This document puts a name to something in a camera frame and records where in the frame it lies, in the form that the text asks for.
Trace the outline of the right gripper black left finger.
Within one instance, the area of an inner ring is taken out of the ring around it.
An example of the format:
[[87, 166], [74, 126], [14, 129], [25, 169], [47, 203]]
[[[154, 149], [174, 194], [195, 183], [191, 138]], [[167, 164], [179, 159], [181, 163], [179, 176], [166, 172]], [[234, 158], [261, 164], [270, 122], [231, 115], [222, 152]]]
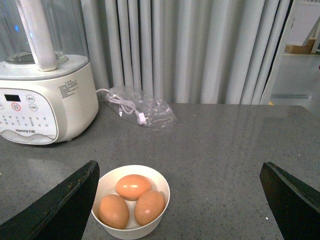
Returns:
[[80, 240], [95, 200], [100, 167], [91, 160], [0, 226], [2, 240]]

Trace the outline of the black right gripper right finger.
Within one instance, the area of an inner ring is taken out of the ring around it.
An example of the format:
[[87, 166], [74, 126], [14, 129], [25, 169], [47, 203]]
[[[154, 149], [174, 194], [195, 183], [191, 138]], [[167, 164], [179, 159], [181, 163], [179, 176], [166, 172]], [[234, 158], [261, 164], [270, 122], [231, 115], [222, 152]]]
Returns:
[[320, 192], [272, 162], [265, 162], [260, 182], [285, 240], [320, 238]]

